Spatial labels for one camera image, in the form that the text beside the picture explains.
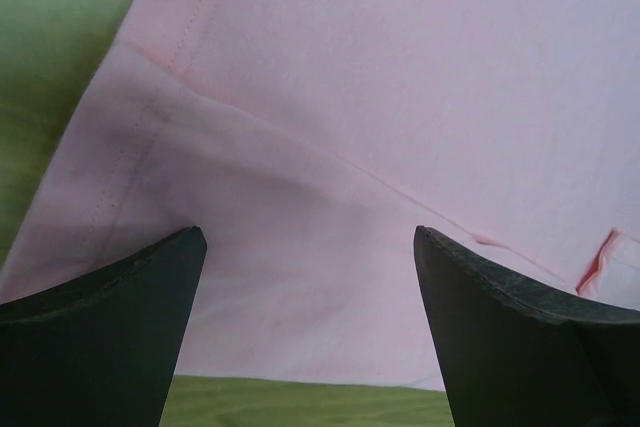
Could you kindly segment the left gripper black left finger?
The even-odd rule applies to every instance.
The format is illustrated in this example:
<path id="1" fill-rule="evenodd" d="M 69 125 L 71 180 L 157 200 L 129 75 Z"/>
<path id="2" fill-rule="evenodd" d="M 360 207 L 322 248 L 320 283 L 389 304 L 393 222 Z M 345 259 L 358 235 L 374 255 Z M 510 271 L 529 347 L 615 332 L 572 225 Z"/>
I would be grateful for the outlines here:
<path id="1" fill-rule="evenodd" d="M 206 252 L 185 228 L 2 304 L 2 425 L 159 425 Z"/>

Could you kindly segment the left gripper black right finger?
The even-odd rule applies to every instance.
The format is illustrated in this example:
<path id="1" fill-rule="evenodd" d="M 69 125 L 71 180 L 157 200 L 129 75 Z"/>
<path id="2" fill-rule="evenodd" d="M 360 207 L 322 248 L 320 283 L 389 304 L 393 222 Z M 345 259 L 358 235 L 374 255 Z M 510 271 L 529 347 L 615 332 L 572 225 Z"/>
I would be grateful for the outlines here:
<path id="1" fill-rule="evenodd" d="M 418 227 L 414 258 L 458 426 L 635 426 L 639 314 L 563 292 Z"/>

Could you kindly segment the light pink t shirt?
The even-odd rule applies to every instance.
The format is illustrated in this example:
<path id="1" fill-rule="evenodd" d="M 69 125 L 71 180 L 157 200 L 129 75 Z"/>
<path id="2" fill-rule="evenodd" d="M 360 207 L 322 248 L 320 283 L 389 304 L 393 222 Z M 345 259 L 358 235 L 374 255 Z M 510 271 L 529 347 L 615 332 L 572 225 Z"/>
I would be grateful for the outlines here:
<path id="1" fill-rule="evenodd" d="M 183 227 L 177 370 L 439 390 L 415 229 L 574 291 L 639 234 L 639 0 L 134 0 L 1 275 Z"/>

